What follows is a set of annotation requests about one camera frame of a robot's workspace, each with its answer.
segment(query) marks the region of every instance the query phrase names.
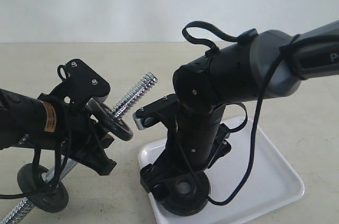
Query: hole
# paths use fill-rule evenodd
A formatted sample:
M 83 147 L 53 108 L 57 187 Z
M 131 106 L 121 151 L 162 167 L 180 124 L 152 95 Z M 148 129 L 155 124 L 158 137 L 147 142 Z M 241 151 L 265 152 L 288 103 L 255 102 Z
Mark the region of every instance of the hole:
M 69 104 L 69 103 L 70 103 L 70 97 L 66 96 L 66 97 L 64 98 L 64 102 L 67 103 L 67 104 Z
M 191 185 L 187 182 L 180 182 L 176 185 L 175 188 L 180 194 L 188 194 L 192 190 Z

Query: white tray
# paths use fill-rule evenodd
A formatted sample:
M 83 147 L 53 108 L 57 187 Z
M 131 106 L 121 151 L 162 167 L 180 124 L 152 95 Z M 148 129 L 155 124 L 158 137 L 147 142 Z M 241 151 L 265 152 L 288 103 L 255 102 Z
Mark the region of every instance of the white tray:
M 242 121 L 243 118 L 238 117 L 223 123 L 234 128 Z M 253 121 L 249 120 L 243 130 L 231 134 L 228 139 L 232 146 L 231 152 L 206 170 L 214 200 L 223 201 L 229 197 L 243 178 L 248 164 L 252 124 Z M 153 163 L 164 150 L 165 143 L 166 139 L 162 139 L 145 145 L 138 156 L 140 168 Z M 302 179 L 258 127 L 252 173 L 228 205 L 219 207 L 208 203 L 196 215 L 179 217 L 156 203 L 151 193 L 149 198 L 158 224 L 238 224 L 297 201 L 303 196 L 304 190 Z

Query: orange label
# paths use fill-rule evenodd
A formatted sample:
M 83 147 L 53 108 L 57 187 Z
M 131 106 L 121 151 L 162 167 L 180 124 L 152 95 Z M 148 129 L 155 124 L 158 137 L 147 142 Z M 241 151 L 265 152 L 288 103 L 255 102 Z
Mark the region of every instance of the orange label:
M 42 104 L 46 110 L 46 125 L 44 127 L 44 131 L 54 132 L 57 126 L 57 113 L 51 104 L 43 101 Z

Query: beige table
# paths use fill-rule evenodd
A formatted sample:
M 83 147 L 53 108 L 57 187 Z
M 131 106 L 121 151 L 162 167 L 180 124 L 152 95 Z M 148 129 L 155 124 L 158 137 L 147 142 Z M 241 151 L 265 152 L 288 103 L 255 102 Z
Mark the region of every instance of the beige table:
M 63 180 L 70 196 L 68 207 L 57 214 L 34 209 L 22 223 L 155 223 L 148 195 L 139 183 L 137 154 L 146 143 L 164 138 L 166 130 L 159 124 L 138 131 L 131 115 L 137 108 L 172 93 L 174 70 L 202 56 L 203 51 L 187 43 L 0 45 L 0 87 L 31 97 L 49 93 L 60 82 L 57 66 L 73 58 L 84 60 L 111 84 L 106 102 L 110 106 L 146 72 L 153 72 L 159 79 L 125 117 L 134 138 L 130 142 L 117 139 L 106 151 L 118 163 L 111 175 L 99 177 L 89 168 L 76 166 Z M 247 107 L 252 118 L 255 103 L 247 103 Z M 236 108 L 227 108 L 225 118 L 241 114 Z M 337 114 L 336 76 L 309 80 L 291 97 L 264 101 L 259 125 L 302 177 L 306 191 L 300 201 L 251 224 L 339 223 Z M 19 192 L 17 171 L 32 157 L 33 152 L 26 149 L 0 151 L 0 193 Z M 51 167 L 52 152 L 44 151 L 41 163 Z M 0 217 L 17 202 L 0 200 Z

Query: white background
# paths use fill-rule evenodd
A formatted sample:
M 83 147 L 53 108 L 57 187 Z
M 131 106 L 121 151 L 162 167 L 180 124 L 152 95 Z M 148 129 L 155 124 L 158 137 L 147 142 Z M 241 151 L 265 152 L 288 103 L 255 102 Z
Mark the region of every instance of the white background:
M 194 20 L 209 21 L 233 35 L 250 28 L 296 34 L 339 19 L 338 0 L 0 0 L 0 3 L 2 43 L 184 41 L 181 30 Z

